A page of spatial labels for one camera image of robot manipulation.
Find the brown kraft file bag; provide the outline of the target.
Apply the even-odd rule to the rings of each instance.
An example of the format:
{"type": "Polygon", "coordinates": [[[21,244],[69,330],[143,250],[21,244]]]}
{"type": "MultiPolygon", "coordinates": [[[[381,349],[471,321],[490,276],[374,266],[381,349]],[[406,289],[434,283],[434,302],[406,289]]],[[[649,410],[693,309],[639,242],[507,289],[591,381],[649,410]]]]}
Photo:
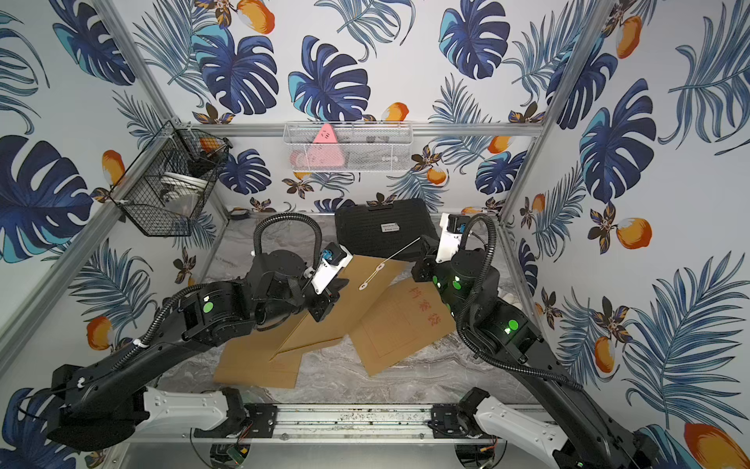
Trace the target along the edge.
{"type": "Polygon", "coordinates": [[[214,372],[214,382],[243,387],[293,389],[302,355],[277,355],[286,336],[284,330],[277,328],[230,340],[214,372]]]}

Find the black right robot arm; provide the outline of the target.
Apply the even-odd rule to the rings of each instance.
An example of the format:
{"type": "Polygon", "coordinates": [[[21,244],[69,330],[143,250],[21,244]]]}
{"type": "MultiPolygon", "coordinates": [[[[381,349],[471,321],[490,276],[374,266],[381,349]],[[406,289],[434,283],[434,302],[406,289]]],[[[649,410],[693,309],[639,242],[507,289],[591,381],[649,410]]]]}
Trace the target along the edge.
{"type": "Polygon", "coordinates": [[[473,388],[451,417],[431,422],[438,435],[495,437],[551,468],[657,468],[665,456],[647,431],[631,432],[610,417],[558,361],[540,329],[500,298],[493,267],[497,230],[484,214],[445,214],[441,237],[423,236],[412,269],[431,283],[472,354],[514,375],[550,415],[546,423],[473,388]]]}

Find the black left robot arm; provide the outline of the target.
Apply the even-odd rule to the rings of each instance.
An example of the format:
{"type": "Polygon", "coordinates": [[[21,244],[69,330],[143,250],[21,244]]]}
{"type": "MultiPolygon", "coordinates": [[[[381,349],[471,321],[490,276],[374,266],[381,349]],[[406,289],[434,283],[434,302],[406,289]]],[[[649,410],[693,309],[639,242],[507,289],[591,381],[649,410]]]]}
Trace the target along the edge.
{"type": "Polygon", "coordinates": [[[339,276],[353,259],[346,246],[324,244],[320,225],[297,213],[261,220],[253,246],[253,264],[244,277],[186,287],[163,301],[146,332],[127,347],[88,367],[56,369],[46,438],[76,451],[110,448],[156,415],[146,407],[146,385],[165,371],[301,313],[316,322],[331,313],[348,283],[339,276]],[[289,250],[263,248],[265,230],[285,221],[312,229],[312,263],[289,250]]]}

